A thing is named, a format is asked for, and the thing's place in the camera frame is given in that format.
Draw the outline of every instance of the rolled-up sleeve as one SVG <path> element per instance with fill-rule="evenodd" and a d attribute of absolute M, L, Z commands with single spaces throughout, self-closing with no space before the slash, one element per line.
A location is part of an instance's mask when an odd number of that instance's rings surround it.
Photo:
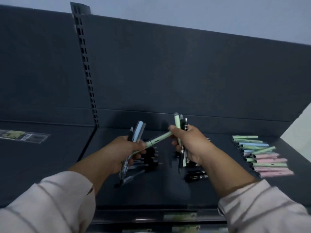
<path fill-rule="evenodd" d="M 93 184 L 66 171 L 33 184 L 1 209 L 0 226 L 3 232 L 84 232 L 94 212 Z"/>
<path fill-rule="evenodd" d="M 219 201 L 229 232 L 309 232 L 306 209 L 266 180 L 241 188 Z"/>

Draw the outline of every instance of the pink pen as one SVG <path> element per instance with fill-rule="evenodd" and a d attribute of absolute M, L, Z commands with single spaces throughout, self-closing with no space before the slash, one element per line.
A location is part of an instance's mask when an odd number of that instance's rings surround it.
<path fill-rule="evenodd" d="M 280 171 L 280 172 L 260 172 L 259 173 L 261 177 L 275 177 L 275 176 L 289 176 L 293 175 L 294 172 L 289 170 L 289 171 Z"/>
<path fill-rule="evenodd" d="M 287 167 L 253 167 L 256 172 L 289 171 Z"/>
<path fill-rule="evenodd" d="M 276 158 L 278 157 L 278 153 L 271 153 L 271 154 L 257 154 L 255 156 L 256 159 L 262 159 L 262 158 Z"/>
<path fill-rule="evenodd" d="M 257 163 L 286 163 L 287 159 L 285 158 L 276 158 L 276 159 L 256 159 Z"/>

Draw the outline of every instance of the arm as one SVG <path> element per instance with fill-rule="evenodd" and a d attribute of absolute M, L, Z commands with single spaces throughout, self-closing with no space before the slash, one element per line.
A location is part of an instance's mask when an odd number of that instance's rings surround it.
<path fill-rule="evenodd" d="M 189 125 L 186 132 L 171 125 L 170 131 L 181 139 L 188 149 L 189 158 L 203 166 L 220 197 L 257 181 L 230 156 L 208 141 L 196 127 Z M 179 150 L 176 141 L 173 141 L 173 145 Z"/>
<path fill-rule="evenodd" d="M 196 128 L 188 131 L 170 126 L 189 151 L 189 158 L 201 164 L 220 197 L 229 232 L 309 232 L 311 216 L 306 209 L 266 180 L 258 182 L 237 162 L 218 149 Z M 176 140 L 173 145 L 179 150 Z"/>
<path fill-rule="evenodd" d="M 143 142 L 133 143 L 127 141 L 127 137 L 117 137 L 68 171 L 33 184 L 9 206 L 0 209 L 1 230 L 84 232 L 93 218 L 95 195 L 104 180 L 120 170 L 122 160 L 144 147 Z M 140 154 L 136 154 L 133 158 L 139 157 Z"/>

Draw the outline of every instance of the white wall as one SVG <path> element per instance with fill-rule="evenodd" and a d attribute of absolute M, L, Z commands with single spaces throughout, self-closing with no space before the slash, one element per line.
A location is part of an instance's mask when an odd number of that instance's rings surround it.
<path fill-rule="evenodd" d="M 95 15 L 311 45 L 311 0 L 0 0 L 0 4 Z M 311 105 L 282 135 L 311 161 Z"/>

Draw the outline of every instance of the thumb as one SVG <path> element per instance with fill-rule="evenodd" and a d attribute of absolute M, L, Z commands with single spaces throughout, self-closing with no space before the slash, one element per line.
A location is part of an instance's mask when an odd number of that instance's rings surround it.
<path fill-rule="evenodd" d="M 170 125 L 169 130 L 173 133 L 174 136 L 180 138 L 181 140 L 183 139 L 184 135 L 186 134 L 186 131 L 179 129 L 174 125 Z"/>
<path fill-rule="evenodd" d="M 146 148 L 147 144 L 143 141 L 140 142 L 130 142 L 132 151 L 143 150 Z"/>

